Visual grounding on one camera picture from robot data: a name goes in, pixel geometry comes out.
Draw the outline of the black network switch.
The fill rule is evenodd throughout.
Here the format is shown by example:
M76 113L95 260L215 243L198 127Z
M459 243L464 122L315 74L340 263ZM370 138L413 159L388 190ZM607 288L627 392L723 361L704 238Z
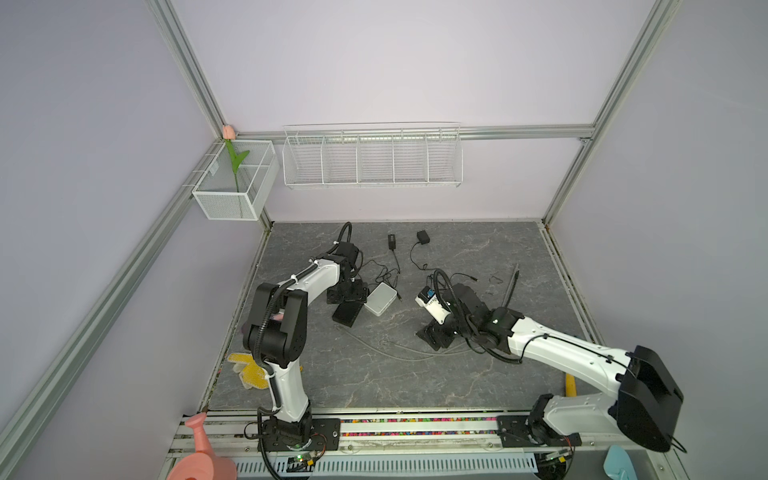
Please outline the black network switch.
M351 328L365 303L359 301L348 301L340 303L332 314L332 320L339 325Z

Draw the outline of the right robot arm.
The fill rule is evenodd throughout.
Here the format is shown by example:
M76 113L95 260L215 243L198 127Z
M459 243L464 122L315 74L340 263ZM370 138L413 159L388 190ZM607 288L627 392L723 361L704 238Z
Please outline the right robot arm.
M674 432L684 395L654 350L597 345L507 306L491 309L464 284L425 286L415 301L432 318L417 335L434 350L461 337L506 364L537 361L595 388L592 395L541 395L525 422L534 442L621 434L647 450L665 453L678 447Z

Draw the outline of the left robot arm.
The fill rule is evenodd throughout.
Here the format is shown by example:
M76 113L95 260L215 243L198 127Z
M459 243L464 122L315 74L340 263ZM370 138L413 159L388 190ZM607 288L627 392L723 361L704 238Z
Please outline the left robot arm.
M266 418L258 427L268 447L299 449L312 442L312 407L300 371L310 304L324 296L336 307L334 321L350 326L367 301L370 289L358 277L362 253L352 231L352 224L344 223L330 249L308 267L282 282L265 282L254 294L242 340L266 373L272 407L259 410Z

